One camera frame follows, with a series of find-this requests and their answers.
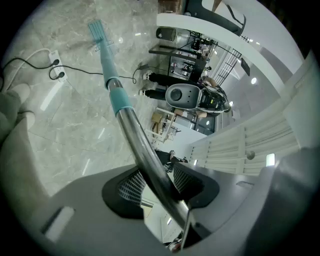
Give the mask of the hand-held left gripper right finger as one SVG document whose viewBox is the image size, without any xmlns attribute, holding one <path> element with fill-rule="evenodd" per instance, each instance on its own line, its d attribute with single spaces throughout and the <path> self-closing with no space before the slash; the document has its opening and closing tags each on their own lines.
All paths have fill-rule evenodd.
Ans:
<svg viewBox="0 0 320 256">
<path fill-rule="evenodd" d="M 320 150 L 304 148 L 246 176 L 178 163 L 189 207 L 182 256 L 305 255 L 320 229 Z"/>
</svg>

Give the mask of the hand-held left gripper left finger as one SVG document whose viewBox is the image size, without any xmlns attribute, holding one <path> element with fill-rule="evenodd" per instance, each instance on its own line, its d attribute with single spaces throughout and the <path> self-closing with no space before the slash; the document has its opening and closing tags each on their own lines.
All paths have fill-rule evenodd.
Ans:
<svg viewBox="0 0 320 256">
<path fill-rule="evenodd" d="M 127 165 L 69 183 L 37 211 L 37 243 L 51 256 L 158 256 L 143 210 L 118 190 L 137 171 Z"/>
</svg>

